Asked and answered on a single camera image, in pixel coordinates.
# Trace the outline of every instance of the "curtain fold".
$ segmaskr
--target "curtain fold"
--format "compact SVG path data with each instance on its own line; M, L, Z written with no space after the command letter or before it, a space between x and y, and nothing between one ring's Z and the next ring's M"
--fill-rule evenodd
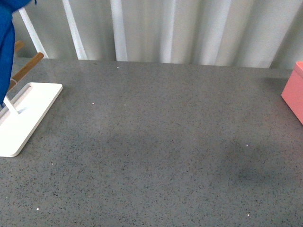
M20 13L13 19L22 57L39 41L55 59L84 50L101 61L284 69L303 61L303 0L52 0L25 12L34 29Z

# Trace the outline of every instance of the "white mop base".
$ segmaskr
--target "white mop base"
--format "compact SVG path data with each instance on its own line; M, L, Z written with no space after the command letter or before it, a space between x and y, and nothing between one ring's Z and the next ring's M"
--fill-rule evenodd
M19 114L1 110L0 157L20 153L61 91L62 84L28 83L11 100Z

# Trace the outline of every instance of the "speckled stone surface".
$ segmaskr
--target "speckled stone surface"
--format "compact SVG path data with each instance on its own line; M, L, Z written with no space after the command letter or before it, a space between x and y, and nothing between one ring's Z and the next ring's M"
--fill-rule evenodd
M16 59L14 70L27 59ZM0 226L303 226L291 70L42 60L63 91L0 158Z

